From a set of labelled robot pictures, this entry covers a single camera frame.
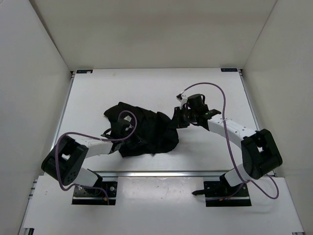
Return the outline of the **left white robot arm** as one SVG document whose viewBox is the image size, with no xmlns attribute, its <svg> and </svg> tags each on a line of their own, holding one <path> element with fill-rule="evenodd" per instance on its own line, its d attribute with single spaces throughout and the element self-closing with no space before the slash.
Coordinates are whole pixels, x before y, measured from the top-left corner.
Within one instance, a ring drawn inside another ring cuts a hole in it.
<svg viewBox="0 0 313 235">
<path fill-rule="evenodd" d="M 77 132 L 64 133 L 43 160 L 41 169 L 56 179 L 64 191 L 77 186 L 97 195 L 102 190 L 102 177 L 83 168 L 84 160 L 118 151 L 134 135 L 136 127 L 137 119 L 130 113 L 124 118 L 119 117 L 107 130 L 110 134 L 105 138 Z"/>
</svg>

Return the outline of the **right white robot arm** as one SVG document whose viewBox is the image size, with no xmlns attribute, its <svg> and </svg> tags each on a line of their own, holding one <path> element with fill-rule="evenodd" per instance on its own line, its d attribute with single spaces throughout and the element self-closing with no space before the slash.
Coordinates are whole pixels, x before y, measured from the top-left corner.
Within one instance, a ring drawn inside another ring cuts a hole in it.
<svg viewBox="0 0 313 235">
<path fill-rule="evenodd" d="M 208 108 L 202 94 L 189 97 L 179 94 L 177 100 L 180 106 L 174 109 L 172 118 L 177 128 L 186 128 L 190 124 L 200 126 L 226 138 L 242 152 L 243 163 L 221 177 L 221 194 L 231 196 L 237 190 L 237 185 L 253 179 L 258 180 L 282 165 L 282 157 L 269 130 L 249 129 L 224 118 L 222 112 Z"/>
</svg>

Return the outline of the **black pleated skirt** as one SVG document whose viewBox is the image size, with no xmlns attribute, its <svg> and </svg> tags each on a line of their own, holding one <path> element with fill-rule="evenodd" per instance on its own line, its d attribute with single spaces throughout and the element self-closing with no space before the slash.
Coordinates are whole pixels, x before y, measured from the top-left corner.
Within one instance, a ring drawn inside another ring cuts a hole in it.
<svg viewBox="0 0 313 235">
<path fill-rule="evenodd" d="M 132 112 L 137 119 L 137 127 L 134 134 L 125 140 L 119 153 L 123 158 L 134 157 L 143 154 L 167 153 L 176 148 L 179 136 L 171 119 L 162 112 L 153 112 L 138 106 L 119 102 L 107 109 L 104 116 L 111 125 L 115 125 L 118 119 L 131 116 Z"/>
</svg>

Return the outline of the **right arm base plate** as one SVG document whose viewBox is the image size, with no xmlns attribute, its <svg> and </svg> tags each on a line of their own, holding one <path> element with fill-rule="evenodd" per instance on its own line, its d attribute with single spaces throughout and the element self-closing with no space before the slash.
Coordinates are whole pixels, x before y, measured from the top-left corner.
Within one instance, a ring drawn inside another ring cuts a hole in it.
<svg viewBox="0 0 313 235">
<path fill-rule="evenodd" d="M 206 207 L 252 206 L 247 185 L 244 183 L 229 187 L 221 181 L 204 180 L 203 189 L 193 191 L 192 195 L 204 195 Z"/>
</svg>

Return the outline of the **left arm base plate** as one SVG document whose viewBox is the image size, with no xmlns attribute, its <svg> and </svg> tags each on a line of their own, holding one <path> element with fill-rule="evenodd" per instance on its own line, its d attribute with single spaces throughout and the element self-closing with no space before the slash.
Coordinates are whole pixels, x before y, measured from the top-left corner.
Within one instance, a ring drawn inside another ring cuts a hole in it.
<svg viewBox="0 0 313 235">
<path fill-rule="evenodd" d="M 78 187 L 75 187 L 72 204 L 114 206 L 116 204 L 117 186 L 117 181 L 102 182 L 102 189 L 107 193 L 108 198 L 102 190 L 86 188 L 79 189 Z"/>
</svg>

